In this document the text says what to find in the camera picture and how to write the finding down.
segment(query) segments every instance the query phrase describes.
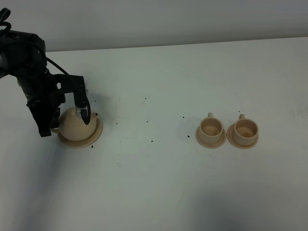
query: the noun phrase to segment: white table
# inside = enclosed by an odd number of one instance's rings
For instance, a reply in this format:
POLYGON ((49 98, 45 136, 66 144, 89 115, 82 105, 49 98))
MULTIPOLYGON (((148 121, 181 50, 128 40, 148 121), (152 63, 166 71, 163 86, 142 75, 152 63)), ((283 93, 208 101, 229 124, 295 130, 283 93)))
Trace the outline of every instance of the white table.
POLYGON ((41 138, 1 79, 1 231, 307 230, 308 38, 47 56, 85 77, 103 133, 83 149, 41 138), (258 144, 203 148, 209 112, 225 129, 244 113, 258 144))

